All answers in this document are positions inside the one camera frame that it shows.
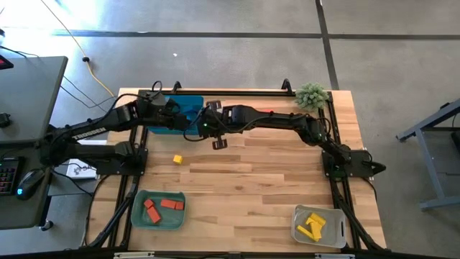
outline wooden tabletop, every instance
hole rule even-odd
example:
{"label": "wooden tabletop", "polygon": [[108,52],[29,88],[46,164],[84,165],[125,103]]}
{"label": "wooden tabletop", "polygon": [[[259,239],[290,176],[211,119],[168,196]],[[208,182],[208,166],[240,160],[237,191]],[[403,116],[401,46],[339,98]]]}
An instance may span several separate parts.
{"label": "wooden tabletop", "polygon": [[[137,94],[138,90],[122,88],[119,94]],[[351,92],[332,91],[332,94],[342,143],[352,149],[362,148]],[[296,107],[292,97],[204,98],[205,101],[221,100],[223,106],[244,104],[274,112],[302,112]],[[127,96],[118,105],[133,99],[134,97]],[[126,141],[128,137],[129,132],[111,132],[108,144]],[[290,236],[291,216],[297,204],[333,208],[331,189],[328,180],[323,177],[321,149],[309,147],[295,132],[281,129],[256,128],[242,135],[226,135],[225,138],[229,147],[213,150],[211,139],[188,142],[182,135],[149,133],[149,157],[139,190],[184,192],[185,222],[177,231],[133,227],[129,249],[337,251],[328,247],[300,244]],[[182,165],[174,164],[174,155],[183,156]],[[107,178],[96,194],[88,231],[90,241],[114,213],[119,182],[118,176]],[[357,218],[377,244],[385,247],[372,188],[360,178],[350,178],[350,188]],[[122,218],[120,222],[117,244],[121,240],[124,220]]]}

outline concrete floor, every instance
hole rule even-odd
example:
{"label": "concrete floor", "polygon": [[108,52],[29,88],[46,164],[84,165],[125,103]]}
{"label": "concrete floor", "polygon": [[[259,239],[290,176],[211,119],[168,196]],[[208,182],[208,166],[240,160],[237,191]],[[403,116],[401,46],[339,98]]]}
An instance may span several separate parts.
{"label": "concrete floor", "polygon": [[[71,29],[320,32],[314,0],[47,3]],[[460,34],[460,2],[454,0],[323,0],[323,7],[329,33]],[[88,75],[71,38],[49,36],[52,29],[62,27],[39,1],[7,1],[0,24],[7,33],[4,46],[38,55],[66,55],[66,76],[95,101],[108,97]],[[120,87],[147,87],[155,80],[166,86],[179,80],[187,88],[279,88],[289,78],[294,86],[317,81],[330,88],[323,44],[318,39],[78,40],[96,64],[95,73],[115,93]],[[460,206],[430,212],[418,209],[419,201],[435,196],[428,171],[415,140],[401,144],[395,139],[397,133],[460,96],[459,41],[332,40],[331,49],[339,88],[353,93],[364,143],[375,160],[387,165],[376,177],[375,186],[388,248],[459,257]],[[3,51],[0,55],[14,56]],[[80,96],[66,82],[63,86]],[[65,92],[59,93],[53,124],[73,124],[102,115],[98,109],[83,106],[68,109],[70,102],[79,105]],[[62,213],[64,208],[71,213]],[[53,199],[49,218],[57,226],[48,232],[1,231],[0,254],[76,248],[87,208],[84,196]]]}

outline small potted plant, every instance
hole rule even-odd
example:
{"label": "small potted plant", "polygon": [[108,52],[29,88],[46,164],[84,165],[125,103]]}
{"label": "small potted plant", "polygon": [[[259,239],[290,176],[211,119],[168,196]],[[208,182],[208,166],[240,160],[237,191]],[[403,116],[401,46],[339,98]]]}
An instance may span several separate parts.
{"label": "small potted plant", "polygon": [[295,92],[295,103],[309,112],[326,105],[329,95],[319,83],[306,83]]}

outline blue bin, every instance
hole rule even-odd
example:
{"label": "blue bin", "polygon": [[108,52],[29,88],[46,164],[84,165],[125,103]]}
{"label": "blue bin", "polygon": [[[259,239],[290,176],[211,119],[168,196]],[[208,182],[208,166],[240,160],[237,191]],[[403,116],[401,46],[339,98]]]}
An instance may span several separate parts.
{"label": "blue bin", "polygon": [[[180,113],[187,115],[187,119],[194,121],[196,115],[203,108],[204,98],[202,96],[176,96],[165,95],[166,98],[173,99],[180,106]],[[170,130],[166,127],[149,127],[149,130],[155,134],[161,135],[181,135],[183,131]],[[187,129],[187,135],[198,135],[198,128],[193,125]]]}

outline orange block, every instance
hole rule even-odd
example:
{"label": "orange block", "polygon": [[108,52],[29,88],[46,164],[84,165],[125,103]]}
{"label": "orange block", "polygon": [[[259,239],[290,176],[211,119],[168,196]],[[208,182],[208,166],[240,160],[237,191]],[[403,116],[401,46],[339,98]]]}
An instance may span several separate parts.
{"label": "orange block", "polygon": [[153,223],[157,223],[161,219],[160,215],[158,214],[158,212],[157,212],[157,210],[155,209],[154,206],[151,206],[147,210],[147,213],[149,214],[149,217],[153,221]]}
{"label": "orange block", "polygon": [[163,199],[161,200],[161,206],[165,208],[175,209],[176,201]]}
{"label": "orange block", "polygon": [[181,201],[178,201],[175,203],[175,209],[177,210],[184,210],[184,203]]}
{"label": "orange block", "polygon": [[146,200],[144,201],[144,206],[145,206],[146,208],[150,208],[150,207],[153,206],[153,205],[155,205],[155,203],[154,203],[151,199],[146,199]]}

